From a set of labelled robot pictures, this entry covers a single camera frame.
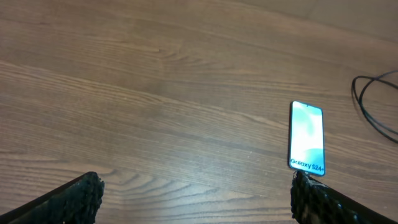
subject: black cable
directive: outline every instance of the black cable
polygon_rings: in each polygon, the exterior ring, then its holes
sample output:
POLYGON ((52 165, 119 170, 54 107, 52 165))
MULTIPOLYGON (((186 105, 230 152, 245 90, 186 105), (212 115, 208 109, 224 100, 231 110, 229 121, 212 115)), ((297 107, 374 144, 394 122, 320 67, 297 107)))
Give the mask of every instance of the black cable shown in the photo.
POLYGON ((351 93, 354 93, 355 100, 358 103, 359 107, 361 108, 361 111, 362 111, 363 115, 365 116, 366 120, 369 122, 369 124, 371 124, 374 127, 374 129, 376 129, 384 137, 388 138, 389 140, 391 140, 391 141, 393 141, 395 143, 398 143, 398 139, 391 137, 390 135, 385 133, 383 130, 381 130, 379 127, 377 127, 375 124, 378 124, 380 127, 384 128, 385 130, 387 130, 387 131, 389 131, 389 132, 391 132, 393 134, 396 134, 396 135, 398 135, 398 131, 395 131, 395 130, 391 129, 391 128, 387 127, 385 124, 381 123, 380 121, 374 119, 368 113, 368 111, 365 109, 365 107, 363 106, 363 101, 362 101, 363 95, 365 94, 365 90, 374 81, 378 81, 378 82, 384 83, 384 84, 389 85, 389 86, 391 86, 391 87, 393 87, 393 88, 398 90, 398 86, 397 85, 395 85, 395 84, 393 84, 391 82, 387 82, 385 80, 381 80, 380 79, 380 78, 385 77, 386 75, 390 75, 390 74, 395 73, 395 72, 398 73, 398 70, 394 70, 394 71, 391 71, 391 72, 384 73, 382 75, 379 75, 378 77, 367 77, 367 76, 362 76, 362 75, 360 75, 358 77, 355 77, 353 79, 352 84, 351 84, 351 93), (364 86, 364 88, 361 91, 361 94, 358 97, 358 94, 356 93, 355 83, 356 83, 357 79, 359 79, 359 78, 367 78, 367 79, 370 79, 370 81, 364 86))

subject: black phone edge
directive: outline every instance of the black phone edge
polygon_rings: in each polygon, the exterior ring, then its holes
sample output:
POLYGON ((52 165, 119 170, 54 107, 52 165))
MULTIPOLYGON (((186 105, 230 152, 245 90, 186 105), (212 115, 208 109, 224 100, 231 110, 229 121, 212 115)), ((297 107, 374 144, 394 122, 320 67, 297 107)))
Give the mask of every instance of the black phone edge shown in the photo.
MULTIPOLYGON (((288 141, 288 145, 287 145, 287 151, 288 151, 288 153, 287 153, 287 166, 289 166, 293 170, 300 170, 300 169, 297 169, 297 168, 292 167, 290 165, 290 155, 291 155, 291 153, 290 153, 291 146, 290 145, 292 143, 292 112, 293 112, 293 102, 295 102, 295 101, 299 102, 299 103, 303 103, 303 102, 297 101, 297 100, 294 100, 294 101, 290 102, 290 106, 289 106, 289 133, 288 133, 289 134, 289 141, 288 141)), ((318 177, 323 177, 323 176, 326 175, 325 128, 324 128, 324 122, 323 122, 323 110, 322 110, 322 108, 319 108, 319 109, 321 109, 321 111, 322 111, 323 168, 325 169, 325 172, 323 173, 323 175, 320 175, 320 174, 316 174, 316 173, 313 173, 313 172, 310 172, 310 171, 306 171, 306 170, 301 170, 301 171, 308 172, 309 174, 313 174, 313 175, 318 176, 318 177)))

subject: wooden table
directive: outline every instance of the wooden table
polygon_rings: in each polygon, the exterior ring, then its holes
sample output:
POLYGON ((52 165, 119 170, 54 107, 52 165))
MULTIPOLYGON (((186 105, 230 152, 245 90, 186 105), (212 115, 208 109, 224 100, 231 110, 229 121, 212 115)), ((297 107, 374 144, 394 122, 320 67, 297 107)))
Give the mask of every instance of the wooden table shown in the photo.
MULTIPOLYGON (((397 8, 1 1, 0 213, 93 170, 106 182, 98 223, 295 223, 287 137, 300 100, 324 109, 318 179, 398 220, 397 145, 350 92, 355 76, 397 68, 397 8)), ((395 90, 376 83, 364 103, 398 129, 395 90)))

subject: smartphone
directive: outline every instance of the smartphone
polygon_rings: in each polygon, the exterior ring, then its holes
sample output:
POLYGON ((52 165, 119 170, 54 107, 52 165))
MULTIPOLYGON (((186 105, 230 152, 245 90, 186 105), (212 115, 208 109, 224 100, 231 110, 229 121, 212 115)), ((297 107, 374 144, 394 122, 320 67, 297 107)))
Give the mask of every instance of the smartphone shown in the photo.
POLYGON ((290 104, 289 166, 325 175, 323 111, 299 101, 290 104))

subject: brown wood grain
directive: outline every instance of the brown wood grain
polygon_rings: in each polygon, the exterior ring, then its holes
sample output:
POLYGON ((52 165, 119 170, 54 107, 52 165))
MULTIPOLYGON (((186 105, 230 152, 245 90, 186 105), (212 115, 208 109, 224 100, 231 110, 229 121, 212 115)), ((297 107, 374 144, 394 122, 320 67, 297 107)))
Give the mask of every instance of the brown wood grain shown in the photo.
MULTIPOLYGON (((320 180, 398 220, 397 146, 350 92, 396 69, 398 44, 249 3, 1 1, 2 211, 94 170, 104 223, 291 223, 300 100, 324 109, 320 180)), ((375 84, 364 103, 398 129, 396 95, 375 84)))

